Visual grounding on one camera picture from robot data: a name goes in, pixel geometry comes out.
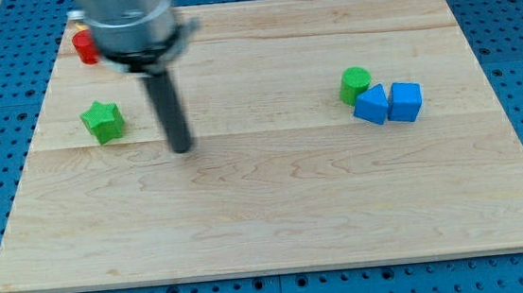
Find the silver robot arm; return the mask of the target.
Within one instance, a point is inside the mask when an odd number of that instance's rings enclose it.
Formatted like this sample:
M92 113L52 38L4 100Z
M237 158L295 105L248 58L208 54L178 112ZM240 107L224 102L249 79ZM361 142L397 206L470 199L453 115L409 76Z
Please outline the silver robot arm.
M199 29L184 20L173 0L75 0L94 45L120 72L142 77L170 149L186 153L194 145L169 66Z

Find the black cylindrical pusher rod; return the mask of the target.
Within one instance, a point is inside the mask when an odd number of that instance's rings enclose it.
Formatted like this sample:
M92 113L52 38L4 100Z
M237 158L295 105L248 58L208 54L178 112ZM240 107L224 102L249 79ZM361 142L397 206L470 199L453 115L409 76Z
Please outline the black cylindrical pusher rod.
M177 154L190 151L194 139L170 74L167 71L148 74L143 84L171 150Z

